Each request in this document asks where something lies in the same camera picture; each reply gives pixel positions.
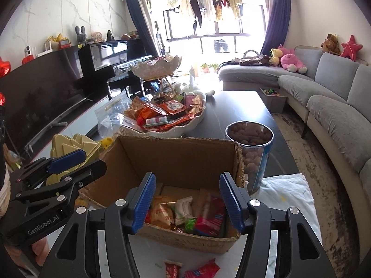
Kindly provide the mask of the left hand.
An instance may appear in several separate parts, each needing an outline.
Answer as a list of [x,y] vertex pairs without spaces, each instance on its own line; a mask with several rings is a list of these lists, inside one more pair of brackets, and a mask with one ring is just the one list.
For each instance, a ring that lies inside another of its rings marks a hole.
[[[10,255],[11,259],[13,260],[13,262],[17,264],[17,266],[20,266],[26,269],[25,263],[20,258],[22,251],[20,249],[14,248],[7,244],[5,244],[4,246],[5,246],[6,251]],[[44,237],[43,239],[38,240],[37,242],[33,243],[32,250],[35,255],[36,263],[42,267],[50,251],[47,238]]]

